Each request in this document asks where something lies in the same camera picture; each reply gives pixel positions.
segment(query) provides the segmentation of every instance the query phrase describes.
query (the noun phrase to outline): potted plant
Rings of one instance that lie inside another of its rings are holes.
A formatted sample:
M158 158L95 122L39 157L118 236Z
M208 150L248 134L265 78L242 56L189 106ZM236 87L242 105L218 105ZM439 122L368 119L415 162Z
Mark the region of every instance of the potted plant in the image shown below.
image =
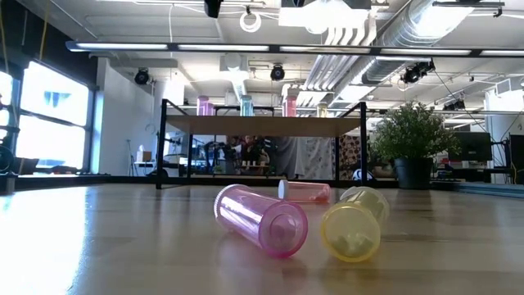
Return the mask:
M457 152L459 140L444 128L444 117L420 102L408 102L389 111L376 126L373 149L386 159L395 160L399 187L428 189L438 152Z

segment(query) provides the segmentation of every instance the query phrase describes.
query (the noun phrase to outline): green leaves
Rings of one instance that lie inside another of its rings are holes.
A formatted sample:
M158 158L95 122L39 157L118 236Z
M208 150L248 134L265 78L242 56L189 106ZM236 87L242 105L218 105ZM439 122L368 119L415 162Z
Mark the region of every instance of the green leaves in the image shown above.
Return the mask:
M420 102L408 102L399 110L389 111L375 133L373 150L386 159L426 158L459 149L453 132L444 128L444 117Z

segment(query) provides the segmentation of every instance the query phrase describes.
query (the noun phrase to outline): black plant pot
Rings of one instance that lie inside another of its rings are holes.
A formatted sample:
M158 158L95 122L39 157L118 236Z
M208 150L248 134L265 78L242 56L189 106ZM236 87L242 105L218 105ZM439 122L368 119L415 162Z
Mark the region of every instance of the black plant pot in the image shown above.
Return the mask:
M399 188L429 189L433 159L395 159L395 170Z

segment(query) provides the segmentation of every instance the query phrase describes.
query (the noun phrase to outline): floor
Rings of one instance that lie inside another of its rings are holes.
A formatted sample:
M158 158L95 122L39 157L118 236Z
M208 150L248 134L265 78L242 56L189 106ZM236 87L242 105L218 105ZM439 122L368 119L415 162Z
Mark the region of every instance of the floor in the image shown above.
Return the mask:
M524 200L382 190L391 216L381 248L347 264L320 242L326 206L304 206L305 245L275 260L215 223L220 189L108 184L0 197L0 294L524 293Z

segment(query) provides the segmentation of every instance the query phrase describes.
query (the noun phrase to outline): cardboard box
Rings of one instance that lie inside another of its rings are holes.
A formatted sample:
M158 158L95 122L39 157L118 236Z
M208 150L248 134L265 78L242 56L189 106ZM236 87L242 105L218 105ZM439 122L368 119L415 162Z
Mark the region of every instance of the cardboard box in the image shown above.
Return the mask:
M147 151L138 151L137 152L137 162L146 162L151 161L151 152Z

